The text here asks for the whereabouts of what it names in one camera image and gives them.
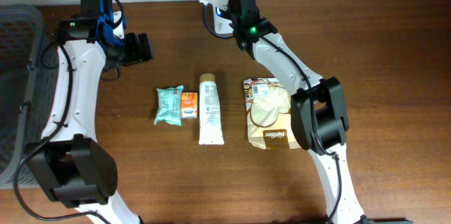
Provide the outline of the white cream tube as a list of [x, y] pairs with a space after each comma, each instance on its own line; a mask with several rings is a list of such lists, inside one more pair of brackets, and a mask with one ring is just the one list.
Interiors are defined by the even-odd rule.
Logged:
[[199, 80], [199, 144], [224, 145], [216, 77], [205, 73]]

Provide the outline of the brown grain bag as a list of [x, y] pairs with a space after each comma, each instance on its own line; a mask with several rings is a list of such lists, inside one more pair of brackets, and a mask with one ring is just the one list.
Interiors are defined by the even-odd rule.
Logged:
[[247, 137], [254, 147], [298, 149], [291, 129], [290, 95], [275, 78], [253, 77], [243, 82]]

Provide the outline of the teal snack packet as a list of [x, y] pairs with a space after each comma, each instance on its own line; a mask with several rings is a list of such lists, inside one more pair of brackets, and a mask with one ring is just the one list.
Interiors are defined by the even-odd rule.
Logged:
[[181, 126], [181, 94], [184, 86], [169, 87], [166, 89], [157, 88], [158, 110], [154, 119], [154, 124], [164, 121], [170, 125]]

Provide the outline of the orange tissue pack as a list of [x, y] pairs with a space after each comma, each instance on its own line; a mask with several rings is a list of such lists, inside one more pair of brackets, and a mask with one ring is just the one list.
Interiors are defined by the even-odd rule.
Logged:
[[196, 92], [183, 92], [180, 96], [180, 117], [198, 117], [198, 94]]

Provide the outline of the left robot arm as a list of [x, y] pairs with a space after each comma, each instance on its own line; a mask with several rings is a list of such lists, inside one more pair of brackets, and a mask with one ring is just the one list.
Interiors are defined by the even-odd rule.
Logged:
[[119, 0], [80, 0], [81, 12], [59, 23], [58, 77], [40, 142], [22, 164], [52, 202], [93, 223], [141, 223], [121, 198], [114, 158], [97, 142], [95, 108], [101, 74], [153, 59], [145, 33], [125, 33]]

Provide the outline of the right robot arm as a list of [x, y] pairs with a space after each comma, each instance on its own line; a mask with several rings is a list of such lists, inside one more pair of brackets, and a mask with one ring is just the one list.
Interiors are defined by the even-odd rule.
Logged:
[[276, 27], [260, 16], [256, 0], [228, 0], [228, 9], [237, 45], [290, 95], [292, 133], [316, 166], [327, 223], [367, 223], [347, 164], [349, 120], [342, 85], [336, 77], [325, 79], [303, 64]]

